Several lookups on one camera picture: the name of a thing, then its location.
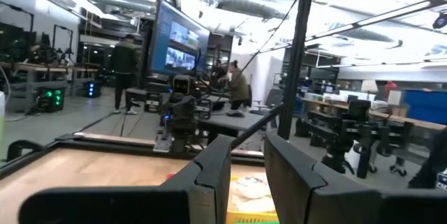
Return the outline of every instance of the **computer monitor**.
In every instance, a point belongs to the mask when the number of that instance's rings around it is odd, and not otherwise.
[[[167,75],[205,71],[210,31],[166,0],[157,14],[148,56],[148,71]]]

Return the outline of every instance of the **concrete floor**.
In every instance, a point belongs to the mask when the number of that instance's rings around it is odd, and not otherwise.
[[[6,157],[6,147],[16,140],[32,140],[40,144],[48,144],[55,137],[65,133],[72,133],[90,124],[101,117],[109,114],[113,110],[113,95],[111,90],[105,90],[104,95],[99,98],[66,98],[65,108],[61,112],[54,114],[41,114],[30,116],[19,121],[7,121],[5,123],[4,139],[1,143],[0,158]],[[21,119],[21,116],[7,115],[6,120]],[[112,115],[110,118],[88,128],[86,132],[119,135],[122,127],[122,115]],[[135,116],[127,116],[124,124],[123,136],[136,137],[142,139],[154,139],[156,135],[157,122],[159,118],[155,114],[140,113]],[[251,140],[256,140],[259,136],[254,135]],[[309,139],[291,137],[291,143],[307,155],[321,160],[325,155],[325,149],[309,146]],[[348,177],[358,183],[375,188],[405,188],[408,180],[418,171],[419,166],[407,162],[408,175],[401,177],[398,174],[391,174],[389,167],[395,158],[384,158],[378,156],[376,174],[368,173],[366,179],[359,179],[353,175]]]

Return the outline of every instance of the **yellow basket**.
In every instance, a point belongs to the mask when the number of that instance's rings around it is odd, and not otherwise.
[[[236,181],[239,177],[232,176],[231,181]],[[257,214],[257,213],[244,213],[238,211],[227,211],[226,224],[237,223],[267,223],[277,222],[278,215],[276,214]]]

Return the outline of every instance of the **hair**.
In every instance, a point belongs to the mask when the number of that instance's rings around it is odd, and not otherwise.
[[[235,68],[237,68],[237,60],[234,60],[230,63],[232,66],[234,66]]]
[[[135,40],[135,36],[132,34],[127,34],[126,37],[124,39],[131,39],[131,40]]]

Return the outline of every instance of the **red object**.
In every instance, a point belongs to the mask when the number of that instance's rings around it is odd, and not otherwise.
[[[388,100],[388,96],[390,95],[390,91],[396,90],[397,85],[393,81],[388,81],[385,84],[385,100]]]

